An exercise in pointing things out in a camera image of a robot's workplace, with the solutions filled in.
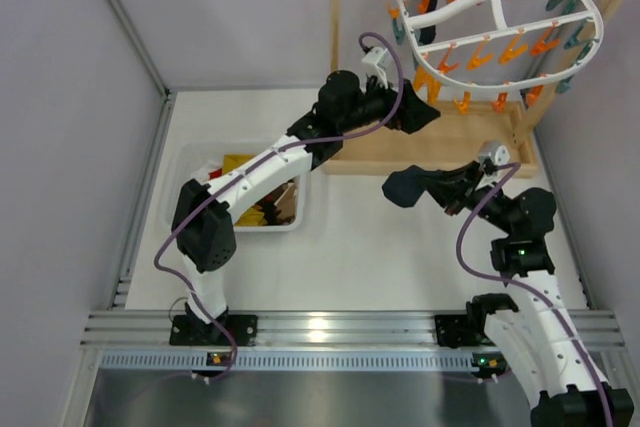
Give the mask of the white round clip hanger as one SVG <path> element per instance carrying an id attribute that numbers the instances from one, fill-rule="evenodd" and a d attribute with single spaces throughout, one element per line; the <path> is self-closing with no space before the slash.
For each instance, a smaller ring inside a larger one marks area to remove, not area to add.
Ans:
<path id="1" fill-rule="evenodd" d="M 413 88 L 435 103 L 454 96 L 460 113 L 474 100 L 503 112 L 548 85 L 566 88 L 595 56 L 604 22 L 593 0 L 396 0 L 394 30 L 411 50 Z"/>

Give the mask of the navy sock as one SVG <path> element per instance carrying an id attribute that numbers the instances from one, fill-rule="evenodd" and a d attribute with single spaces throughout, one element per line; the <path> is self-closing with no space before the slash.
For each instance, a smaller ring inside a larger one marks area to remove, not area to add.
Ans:
<path id="1" fill-rule="evenodd" d="M 404 79 L 402 100 L 397 111 L 399 130 L 406 134 L 413 134 L 440 117 L 441 112 L 421 100 L 414 91 L 412 83 Z"/>
<path id="2" fill-rule="evenodd" d="M 401 208 L 414 207 L 427 192 L 441 208 L 445 208 L 449 182 L 442 170 L 427 171 L 412 165 L 392 172 L 383 183 L 382 192 L 387 200 Z"/>

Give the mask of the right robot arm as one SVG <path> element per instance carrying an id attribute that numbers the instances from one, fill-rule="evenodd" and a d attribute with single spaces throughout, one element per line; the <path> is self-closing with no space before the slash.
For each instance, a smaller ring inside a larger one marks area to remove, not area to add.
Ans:
<path id="1" fill-rule="evenodd" d="M 564 304 L 546 236 L 556 201 L 533 187 L 515 197 L 504 185 L 519 166 L 473 161 L 453 171 L 426 171 L 419 184 L 449 215 L 468 209 L 456 239 L 456 258 L 472 276 L 504 290 L 467 304 L 470 323 L 499 350 L 524 391 L 534 426 L 628 426 L 635 406 L 624 388 L 611 386 L 588 353 Z M 464 237 L 480 218 L 504 232 L 491 243 L 493 273 L 463 257 Z"/>

